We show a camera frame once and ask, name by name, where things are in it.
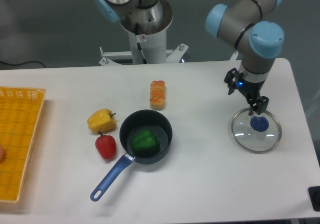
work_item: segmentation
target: bread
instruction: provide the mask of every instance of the bread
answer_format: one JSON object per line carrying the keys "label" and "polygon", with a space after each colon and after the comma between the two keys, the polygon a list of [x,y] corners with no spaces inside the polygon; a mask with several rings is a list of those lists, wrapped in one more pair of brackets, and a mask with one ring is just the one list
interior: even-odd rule
{"label": "bread", "polygon": [[150,85],[150,107],[163,109],[166,101],[166,84],[164,81],[153,81]]}

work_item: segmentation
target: saucepan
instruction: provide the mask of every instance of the saucepan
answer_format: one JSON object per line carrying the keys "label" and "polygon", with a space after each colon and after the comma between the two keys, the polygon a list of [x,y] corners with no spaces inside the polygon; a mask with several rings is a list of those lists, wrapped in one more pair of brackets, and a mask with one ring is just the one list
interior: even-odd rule
{"label": "saucepan", "polygon": [[[141,131],[149,129],[154,134],[160,149],[151,156],[136,156],[130,146],[131,140]],[[120,142],[126,153],[120,157],[105,178],[91,193],[92,201],[98,201],[114,182],[117,176],[133,161],[141,164],[152,164],[160,161],[169,151],[172,140],[172,127],[168,119],[154,110],[140,110],[129,115],[120,128]]]}

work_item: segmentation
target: pepper stem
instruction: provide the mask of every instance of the pepper stem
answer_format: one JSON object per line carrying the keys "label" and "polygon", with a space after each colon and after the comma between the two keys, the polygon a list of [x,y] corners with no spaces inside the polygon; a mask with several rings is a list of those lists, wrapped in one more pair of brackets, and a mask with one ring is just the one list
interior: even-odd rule
{"label": "pepper stem", "polygon": [[110,117],[112,118],[112,116],[114,116],[116,113],[109,113]]}

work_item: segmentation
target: plastic vegetable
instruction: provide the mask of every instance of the plastic vegetable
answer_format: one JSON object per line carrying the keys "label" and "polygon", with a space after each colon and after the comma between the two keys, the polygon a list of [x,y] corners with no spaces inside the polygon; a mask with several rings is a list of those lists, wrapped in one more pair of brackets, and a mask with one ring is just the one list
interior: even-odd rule
{"label": "plastic vegetable", "polygon": [[138,157],[150,157],[160,151],[160,144],[150,129],[139,132],[131,140],[130,146]]}
{"label": "plastic vegetable", "polygon": [[116,154],[116,141],[113,136],[103,135],[102,132],[98,131],[101,135],[95,141],[95,147],[99,151],[103,159],[111,160]]}
{"label": "plastic vegetable", "polygon": [[106,108],[93,113],[87,120],[89,128],[95,133],[98,131],[102,133],[112,131],[117,125],[114,117],[115,114]]}

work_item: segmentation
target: gray floor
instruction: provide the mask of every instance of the gray floor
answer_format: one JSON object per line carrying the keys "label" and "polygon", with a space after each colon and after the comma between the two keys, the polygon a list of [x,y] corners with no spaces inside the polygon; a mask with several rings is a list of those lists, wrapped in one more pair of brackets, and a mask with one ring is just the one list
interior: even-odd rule
{"label": "gray floor", "polygon": [[[208,12],[218,3],[237,0],[167,0],[173,22],[167,47],[189,45],[188,62],[228,60],[233,49],[206,32]],[[320,160],[320,0],[284,0],[266,20],[285,31],[281,57],[291,62],[309,129]],[[127,35],[107,22],[93,0],[0,0],[0,60],[39,60],[48,68],[96,66],[98,47],[105,52],[129,51]],[[17,68],[40,68],[28,64]],[[9,69],[0,64],[0,69]]]}

